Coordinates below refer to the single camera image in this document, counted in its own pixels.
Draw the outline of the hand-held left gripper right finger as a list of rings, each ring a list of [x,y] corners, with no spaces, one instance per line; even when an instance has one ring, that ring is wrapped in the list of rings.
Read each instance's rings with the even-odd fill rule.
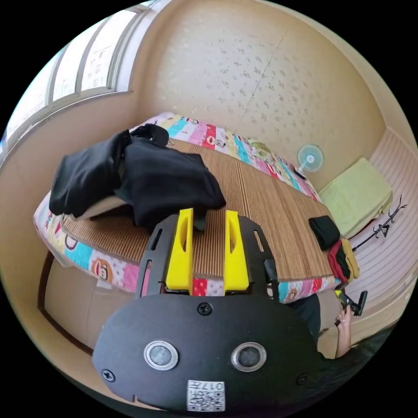
[[[238,212],[225,212],[224,290],[246,291],[249,275]]]

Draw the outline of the person's right hand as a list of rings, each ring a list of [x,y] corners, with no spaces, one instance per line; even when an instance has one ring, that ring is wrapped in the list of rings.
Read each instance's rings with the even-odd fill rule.
[[[351,317],[352,317],[351,307],[346,306],[342,308],[341,312],[338,314],[335,326],[339,331],[350,331],[351,330]]]

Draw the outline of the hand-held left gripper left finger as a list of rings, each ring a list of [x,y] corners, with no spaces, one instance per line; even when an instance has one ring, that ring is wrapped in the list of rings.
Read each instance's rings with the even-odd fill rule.
[[[179,212],[165,283],[170,291],[193,291],[192,208]]]

